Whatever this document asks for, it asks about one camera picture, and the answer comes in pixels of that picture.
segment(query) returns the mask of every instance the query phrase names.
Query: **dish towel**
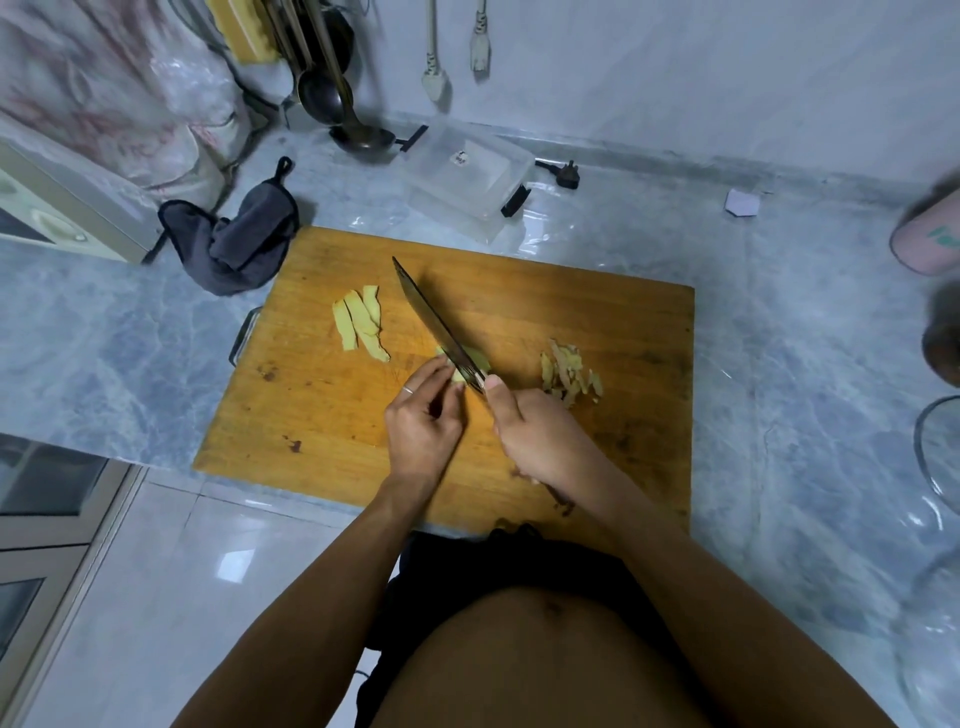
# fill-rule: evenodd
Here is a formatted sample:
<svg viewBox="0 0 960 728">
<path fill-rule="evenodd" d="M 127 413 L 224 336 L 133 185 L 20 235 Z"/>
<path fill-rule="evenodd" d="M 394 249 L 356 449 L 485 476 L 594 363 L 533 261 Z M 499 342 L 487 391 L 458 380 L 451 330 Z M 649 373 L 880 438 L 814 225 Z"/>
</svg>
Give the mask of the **dish towel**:
<svg viewBox="0 0 960 728">
<path fill-rule="evenodd" d="M 281 157 L 276 172 L 254 187 L 233 220 L 216 218 L 185 200 L 157 211 L 187 274 L 217 296 L 250 291 L 276 275 L 290 241 L 300 229 L 297 202 L 283 186 L 293 169 Z"/>
</svg>

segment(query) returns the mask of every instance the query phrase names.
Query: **wooden cutting board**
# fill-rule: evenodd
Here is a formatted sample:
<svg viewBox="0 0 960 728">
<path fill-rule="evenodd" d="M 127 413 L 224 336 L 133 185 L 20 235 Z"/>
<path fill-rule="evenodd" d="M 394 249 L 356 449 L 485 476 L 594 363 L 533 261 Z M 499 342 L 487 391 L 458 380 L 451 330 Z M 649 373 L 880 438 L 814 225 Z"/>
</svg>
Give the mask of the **wooden cutting board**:
<svg viewBox="0 0 960 728">
<path fill-rule="evenodd" d="M 436 342 L 403 298 L 391 256 L 462 343 L 513 387 L 540 385 L 549 339 L 580 347 L 603 378 L 573 414 L 684 527 L 690 507 L 693 289 L 322 228 L 300 231 L 194 461 L 197 470 L 366 505 L 388 472 L 383 409 Z M 330 307 L 380 286 L 389 364 L 344 352 Z M 426 520 L 470 533 L 536 524 L 609 548 L 580 509 L 514 474 L 482 399 Z"/>
</svg>

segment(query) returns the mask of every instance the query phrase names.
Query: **knife blade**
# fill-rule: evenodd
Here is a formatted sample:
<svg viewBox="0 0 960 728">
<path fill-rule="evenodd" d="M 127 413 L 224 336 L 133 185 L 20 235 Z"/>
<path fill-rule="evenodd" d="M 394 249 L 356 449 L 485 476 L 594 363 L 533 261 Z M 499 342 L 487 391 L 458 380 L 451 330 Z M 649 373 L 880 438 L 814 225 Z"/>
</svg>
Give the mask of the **knife blade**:
<svg viewBox="0 0 960 728">
<path fill-rule="evenodd" d="M 470 355 L 464 350 L 460 342 L 450 331 L 450 328 L 440 318 L 436 309 L 426 299 L 417 284 L 410 277 L 410 274 L 403 270 L 400 261 L 394 258 L 394 268 L 396 276 L 400 279 L 400 287 L 403 289 L 403 295 L 406 296 L 407 303 L 414 309 L 414 312 L 423 321 L 423 324 L 429 329 L 430 333 L 440 344 L 440 348 L 453 362 L 464 381 L 480 394 L 483 394 L 484 374 L 476 365 Z"/>
</svg>

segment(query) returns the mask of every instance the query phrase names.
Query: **gray marble countertop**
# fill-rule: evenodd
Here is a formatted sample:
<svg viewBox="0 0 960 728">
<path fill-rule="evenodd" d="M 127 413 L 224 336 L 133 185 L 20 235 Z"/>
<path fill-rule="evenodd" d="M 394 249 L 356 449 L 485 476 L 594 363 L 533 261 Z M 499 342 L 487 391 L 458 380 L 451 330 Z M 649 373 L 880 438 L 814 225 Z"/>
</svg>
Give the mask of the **gray marble countertop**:
<svg viewBox="0 0 960 728">
<path fill-rule="evenodd" d="M 749 165 L 617 167 L 594 154 L 575 192 L 538 170 L 523 239 L 488 247 L 411 210 L 389 169 L 324 134 L 271 131 L 225 215 L 282 154 L 314 225 L 693 286 L 694 537 L 912 723 L 891 624 L 915 579 L 957 548 L 960 518 L 912 452 L 917 414 L 948 387 L 920 351 L 934 283 L 887 248 L 904 200 Z M 757 218 L 723 211 L 732 184 L 763 193 Z M 131 266 L 4 244 L 0 281 L 0 431 L 182 471 L 227 385 L 236 330 L 267 295 L 207 295 L 169 246 Z"/>
</svg>

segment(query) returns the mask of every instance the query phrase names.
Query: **left hand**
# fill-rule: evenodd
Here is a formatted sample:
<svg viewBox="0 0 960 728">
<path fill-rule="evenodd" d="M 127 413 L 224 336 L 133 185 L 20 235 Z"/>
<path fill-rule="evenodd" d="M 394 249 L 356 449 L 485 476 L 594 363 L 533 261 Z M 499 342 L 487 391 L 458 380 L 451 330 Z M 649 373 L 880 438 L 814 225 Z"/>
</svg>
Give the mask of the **left hand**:
<svg viewBox="0 0 960 728">
<path fill-rule="evenodd" d="M 446 356 L 430 359 L 410 376 L 384 414 L 391 477 L 412 480 L 429 496 L 464 433 L 464 385 L 450 382 L 454 371 Z"/>
</svg>

